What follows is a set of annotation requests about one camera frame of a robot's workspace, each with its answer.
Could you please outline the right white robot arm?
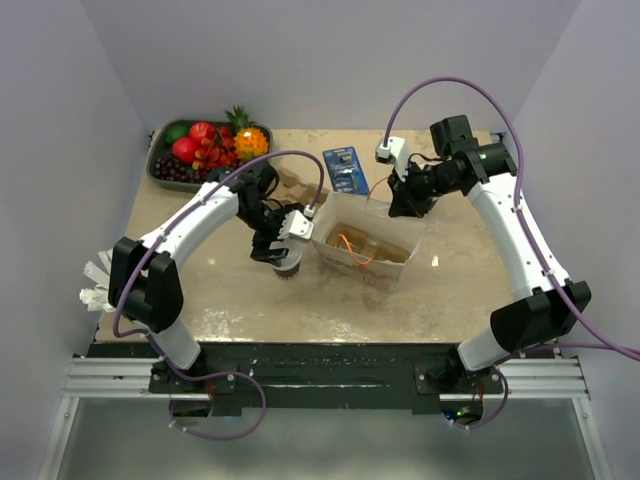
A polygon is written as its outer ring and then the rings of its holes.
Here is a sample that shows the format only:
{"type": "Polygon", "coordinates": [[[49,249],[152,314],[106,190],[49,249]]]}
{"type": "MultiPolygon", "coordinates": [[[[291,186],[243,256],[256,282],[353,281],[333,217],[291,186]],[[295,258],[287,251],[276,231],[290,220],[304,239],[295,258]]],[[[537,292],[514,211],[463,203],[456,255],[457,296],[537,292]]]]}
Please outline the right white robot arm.
{"type": "Polygon", "coordinates": [[[513,298],[491,313],[482,333],[451,348],[443,366],[426,375],[441,392],[466,393],[509,355],[568,334],[577,321],[571,310],[584,310],[592,295],[557,261],[516,193],[517,167],[507,148],[480,144],[464,115],[433,124],[430,133],[437,154],[431,165],[412,161],[400,137],[385,137],[376,148],[377,162],[393,167],[389,216],[421,218],[438,198],[462,193],[488,228],[513,298]]]}

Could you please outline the black paper coffee cup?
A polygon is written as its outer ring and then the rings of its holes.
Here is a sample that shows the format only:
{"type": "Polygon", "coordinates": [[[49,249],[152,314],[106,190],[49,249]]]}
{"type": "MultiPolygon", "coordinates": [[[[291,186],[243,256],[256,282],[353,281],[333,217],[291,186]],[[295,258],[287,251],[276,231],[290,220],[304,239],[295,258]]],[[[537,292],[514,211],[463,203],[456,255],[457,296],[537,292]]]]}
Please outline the black paper coffee cup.
{"type": "Polygon", "coordinates": [[[284,258],[276,262],[273,270],[281,279],[295,277],[300,268],[301,258],[302,254],[300,252],[290,250],[284,258]]]}

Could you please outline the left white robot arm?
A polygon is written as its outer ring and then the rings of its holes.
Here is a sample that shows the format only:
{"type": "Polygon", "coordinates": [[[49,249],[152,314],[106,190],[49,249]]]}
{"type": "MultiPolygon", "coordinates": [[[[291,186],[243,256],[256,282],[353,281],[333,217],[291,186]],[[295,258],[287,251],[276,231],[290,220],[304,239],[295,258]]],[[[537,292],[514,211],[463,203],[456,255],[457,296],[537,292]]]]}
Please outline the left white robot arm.
{"type": "Polygon", "coordinates": [[[269,163],[236,173],[218,168],[161,226],[138,240],[123,237],[113,247],[108,302],[117,317],[132,321],[160,348],[162,359],[152,370],[158,381],[185,392],[206,383],[206,354],[180,318],[184,295],[179,271],[217,228],[239,218],[254,232],[252,260],[270,265],[280,278],[298,272],[313,223],[299,203],[267,204],[275,178],[269,163]]]}

